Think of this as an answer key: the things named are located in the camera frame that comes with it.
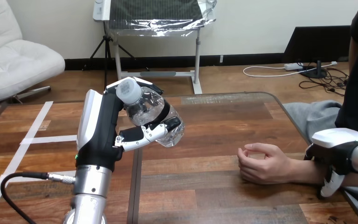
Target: human hand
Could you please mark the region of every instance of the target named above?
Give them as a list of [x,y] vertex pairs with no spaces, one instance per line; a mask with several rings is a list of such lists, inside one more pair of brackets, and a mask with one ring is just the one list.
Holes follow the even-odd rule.
[[[263,160],[249,157],[249,152],[265,154]],[[257,184],[277,184],[291,181],[294,167],[290,159],[278,146],[262,143],[245,145],[238,149],[238,166],[244,180]]]

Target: plastic water bottle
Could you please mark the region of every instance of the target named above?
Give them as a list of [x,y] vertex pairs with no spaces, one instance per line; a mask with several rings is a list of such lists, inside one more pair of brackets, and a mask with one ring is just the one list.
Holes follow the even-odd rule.
[[[127,115],[136,126],[144,126],[154,121],[160,115],[165,105],[164,98],[161,95],[148,87],[140,87],[134,79],[122,81],[117,86],[116,94],[124,102]],[[178,117],[181,124],[170,131],[165,137],[156,140],[156,142],[165,147],[176,145],[182,138],[185,130],[185,123],[172,105],[170,105],[168,115],[162,120],[167,120],[171,117]]]

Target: white wall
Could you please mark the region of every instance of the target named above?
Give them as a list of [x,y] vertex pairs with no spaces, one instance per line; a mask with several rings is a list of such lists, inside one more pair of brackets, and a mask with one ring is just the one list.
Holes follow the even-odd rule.
[[[94,0],[8,0],[25,40],[66,59],[88,58],[103,36]],[[350,25],[358,0],[218,0],[217,21],[201,30],[201,55],[281,53],[296,26]],[[194,55],[195,36],[124,36],[137,57]],[[103,57],[103,48],[96,57]]]

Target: human arm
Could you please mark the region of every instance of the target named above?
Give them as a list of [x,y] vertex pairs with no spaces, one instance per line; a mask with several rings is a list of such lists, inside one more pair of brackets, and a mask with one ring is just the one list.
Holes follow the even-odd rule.
[[[251,158],[249,152],[265,154],[264,159]],[[327,166],[314,161],[291,159],[274,145],[254,143],[238,149],[243,179],[257,184],[308,183],[323,184]],[[358,174],[348,174],[342,186],[358,187]]]

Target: black baseboard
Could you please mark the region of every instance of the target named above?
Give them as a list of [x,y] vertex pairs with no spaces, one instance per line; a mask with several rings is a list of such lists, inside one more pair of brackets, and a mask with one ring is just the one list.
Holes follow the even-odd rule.
[[[220,63],[220,55],[201,56],[200,66],[230,66],[230,65],[251,65],[251,64],[274,64],[281,63],[283,53],[275,54],[253,54],[253,55],[224,55],[223,62]],[[121,67],[127,69],[141,68],[187,68],[194,67],[194,56],[178,57],[138,57],[132,60],[129,57],[120,58]],[[87,64],[87,70],[104,70],[104,58],[90,59],[65,59],[65,70],[82,70]],[[108,63],[109,70],[116,69],[113,60]]]

